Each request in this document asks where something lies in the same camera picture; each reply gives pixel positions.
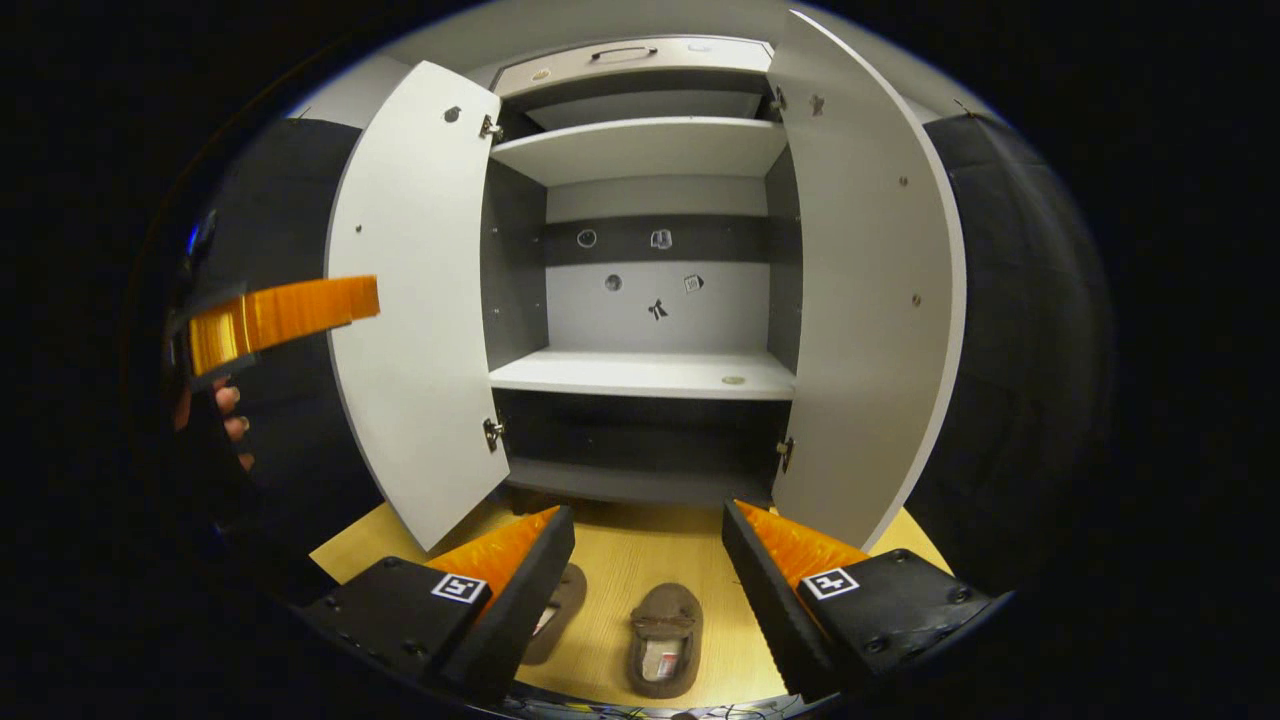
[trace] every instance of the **cabinet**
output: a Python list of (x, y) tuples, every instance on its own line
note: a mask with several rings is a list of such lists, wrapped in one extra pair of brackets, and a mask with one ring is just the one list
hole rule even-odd
[(378, 274), (383, 306), (330, 333), (335, 375), (415, 538), (507, 480), (772, 500), (874, 542), (928, 459), (964, 325), (959, 217), (905, 101), (795, 12), (777, 51), (628, 40), (494, 88), (416, 67), (330, 222), (326, 274)]

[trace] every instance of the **ceiling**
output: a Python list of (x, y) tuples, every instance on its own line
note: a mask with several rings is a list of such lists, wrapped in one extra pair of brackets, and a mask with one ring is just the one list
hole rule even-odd
[(844, 18), (782, 0), (495, 0), (412, 32), (381, 54), (402, 63), (429, 60), (489, 85), (499, 67), (548, 51), (648, 35), (723, 35), (777, 46), (786, 10), (795, 8), (849, 44), (906, 97), (940, 115), (954, 100), (993, 114), (963, 86), (884, 38)]

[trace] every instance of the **open cabinet door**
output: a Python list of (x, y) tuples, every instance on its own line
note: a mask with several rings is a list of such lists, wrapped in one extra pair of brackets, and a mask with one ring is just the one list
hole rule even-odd
[(794, 450), (773, 497), (865, 548), (910, 495), (951, 398), (960, 217), (910, 108), (829, 31), (791, 12), (768, 77), (785, 99), (804, 242)]
[(330, 333), (352, 432), (430, 548), (507, 477), (480, 306), (480, 202), (499, 100), (420, 63), (360, 136), (334, 200), (328, 277), (378, 275), (381, 314)]

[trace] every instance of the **black curtain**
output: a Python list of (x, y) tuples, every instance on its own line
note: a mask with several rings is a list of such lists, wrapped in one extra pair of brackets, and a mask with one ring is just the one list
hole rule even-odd
[(957, 577), (1002, 593), (1069, 539), (1105, 448), (1111, 304), (1080, 211), (1016, 132), (969, 115), (924, 128), (960, 211), (968, 306), (951, 405), (906, 507)]

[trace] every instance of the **slipper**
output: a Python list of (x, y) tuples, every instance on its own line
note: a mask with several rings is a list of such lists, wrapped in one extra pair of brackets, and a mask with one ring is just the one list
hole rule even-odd
[(645, 697), (672, 698), (689, 692), (698, 676), (703, 644), (703, 606), (685, 585), (663, 583), (631, 611), (627, 678)]
[(561, 634), (568, 621), (582, 609), (586, 598), (586, 574), (577, 565), (570, 562), (564, 566), (561, 583), (552, 592), (547, 607), (543, 610), (538, 625), (534, 626), (534, 637), (525, 648), (525, 657), (521, 665), (540, 665), (550, 657), (552, 650), (559, 641)]

